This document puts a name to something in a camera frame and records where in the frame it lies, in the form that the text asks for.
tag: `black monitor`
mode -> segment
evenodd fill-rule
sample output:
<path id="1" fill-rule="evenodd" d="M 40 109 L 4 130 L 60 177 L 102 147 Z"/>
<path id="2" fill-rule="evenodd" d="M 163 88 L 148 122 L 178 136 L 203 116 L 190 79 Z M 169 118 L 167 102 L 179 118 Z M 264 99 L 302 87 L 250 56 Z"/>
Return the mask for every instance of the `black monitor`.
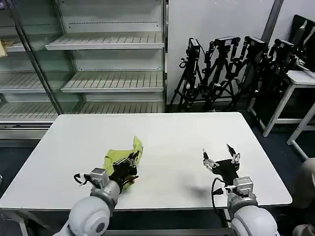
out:
<path id="1" fill-rule="evenodd" d="M 305 67 L 315 71 L 315 22 L 294 15 L 289 41 L 298 48 L 297 56 L 305 62 Z"/>

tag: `robotic hand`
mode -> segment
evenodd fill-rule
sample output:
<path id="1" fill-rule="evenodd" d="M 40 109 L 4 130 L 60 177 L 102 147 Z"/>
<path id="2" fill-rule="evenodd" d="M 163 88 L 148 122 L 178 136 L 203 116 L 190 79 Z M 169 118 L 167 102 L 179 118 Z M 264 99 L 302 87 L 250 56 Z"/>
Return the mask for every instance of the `robotic hand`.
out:
<path id="1" fill-rule="evenodd" d="M 279 236 L 277 223 L 265 209 L 258 207 L 252 193 L 253 182 L 249 177 L 238 177 L 240 154 L 227 145 L 232 159 L 215 162 L 203 150 L 203 165 L 216 175 L 220 175 L 227 190 L 227 207 L 231 217 L 231 227 L 237 236 Z"/>
<path id="2" fill-rule="evenodd" d="M 81 185 L 90 182 L 89 197 L 79 200 L 72 208 L 63 228 L 54 236 L 100 236 L 109 224 L 123 186 L 133 182 L 137 175 L 136 160 L 139 152 L 113 164 L 114 172 L 107 175 L 104 169 L 95 168 L 90 174 L 76 174 Z"/>

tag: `shelf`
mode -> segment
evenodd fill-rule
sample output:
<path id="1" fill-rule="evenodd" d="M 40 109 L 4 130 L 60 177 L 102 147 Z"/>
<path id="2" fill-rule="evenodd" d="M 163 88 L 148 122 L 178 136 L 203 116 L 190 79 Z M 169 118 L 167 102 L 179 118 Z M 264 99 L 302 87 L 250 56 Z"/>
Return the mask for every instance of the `shelf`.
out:
<path id="1" fill-rule="evenodd" d="M 79 114 L 162 113 L 163 102 L 86 102 Z"/>
<path id="2" fill-rule="evenodd" d="M 63 79 L 68 72 L 47 72 L 49 85 L 59 89 L 64 85 Z M 0 93 L 36 93 L 45 92 L 35 72 L 3 72 L 0 73 Z"/>
<path id="3" fill-rule="evenodd" d="M 50 102 L 10 102 L 0 106 L 0 121 L 54 121 L 57 116 Z"/>
<path id="4" fill-rule="evenodd" d="M 47 50 L 160 49 L 161 32 L 67 33 L 46 45 Z"/>
<path id="5" fill-rule="evenodd" d="M 162 71 L 77 72 L 63 92 L 163 92 Z"/>
<path id="6" fill-rule="evenodd" d="M 35 51 L 39 51 L 42 49 L 45 49 L 45 45 L 51 41 L 52 36 L 51 35 L 30 35 L 30 43 Z M 5 51 L 8 53 L 14 53 L 14 52 L 25 52 L 25 48 L 21 42 L 21 40 L 16 38 L 10 38 L 7 39 L 8 41 L 12 41 L 12 45 L 6 46 Z"/>

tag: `white wall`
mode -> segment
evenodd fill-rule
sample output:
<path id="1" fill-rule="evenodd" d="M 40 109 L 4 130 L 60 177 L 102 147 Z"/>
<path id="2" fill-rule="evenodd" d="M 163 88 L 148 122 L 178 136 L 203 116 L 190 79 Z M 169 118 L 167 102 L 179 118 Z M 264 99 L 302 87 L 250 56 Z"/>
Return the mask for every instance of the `white wall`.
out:
<path id="1" fill-rule="evenodd" d="M 270 40 L 270 45 L 273 45 L 277 38 L 289 39 L 295 14 L 315 21 L 315 0 L 284 0 Z"/>
<path id="2" fill-rule="evenodd" d="M 169 0 L 167 102 L 183 73 L 178 65 L 186 57 L 190 37 L 198 39 L 206 51 L 215 38 L 239 36 L 239 55 L 245 36 L 262 36 L 273 3 L 274 0 Z M 201 53 L 200 69 L 205 67 L 203 61 Z"/>

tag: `white table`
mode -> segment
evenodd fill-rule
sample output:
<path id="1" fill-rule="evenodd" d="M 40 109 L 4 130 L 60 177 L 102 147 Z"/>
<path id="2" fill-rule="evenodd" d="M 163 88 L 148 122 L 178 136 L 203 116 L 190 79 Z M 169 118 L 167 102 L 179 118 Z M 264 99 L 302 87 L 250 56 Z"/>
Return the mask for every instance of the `white table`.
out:
<path id="1" fill-rule="evenodd" d="M 287 75 L 291 81 L 291 84 L 286 89 L 279 105 L 270 118 L 268 124 L 265 126 L 260 120 L 260 125 L 264 130 L 264 137 L 267 137 L 269 135 L 271 129 L 274 127 L 275 124 L 299 124 L 302 121 L 301 118 L 279 118 L 279 116 L 296 88 L 315 89 L 315 74 L 313 72 L 306 70 L 290 70 Z M 248 111 L 252 112 L 256 116 L 253 105 L 254 102 L 251 102 Z"/>
<path id="2" fill-rule="evenodd" d="M 215 161 L 228 159 L 226 144 L 241 154 L 238 175 L 251 177 L 259 205 L 292 201 L 240 113 L 61 115 L 0 199 L 0 208 L 71 209 L 91 187 L 79 187 L 73 175 L 102 167 L 109 149 L 131 149 L 133 136 L 144 146 L 139 179 L 120 196 L 117 210 L 212 208 L 217 176 L 203 166 L 202 149 Z M 215 203 L 226 207 L 227 197 L 215 196 Z"/>
<path id="3" fill-rule="evenodd" d="M 309 125 L 309 122 L 313 119 L 314 116 L 315 116 L 315 103 L 312 105 L 309 112 L 306 114 L 306 116 L 303 118 L 301 123 L 298 125 L 296 130 L 293 132 L 293 134 L 290 136 L 290 138 L 286 142 L 288 145 L 293 145 L 293 147 L 302 155 L 304 159 L 308 159 L 309 157 L 303 151 L 303 149 L 297 144 L 296 139 L 300 136 L 300 134 L 303 131 L 307 131 L 307 130 L 315 131 L 315 125 Z"/>

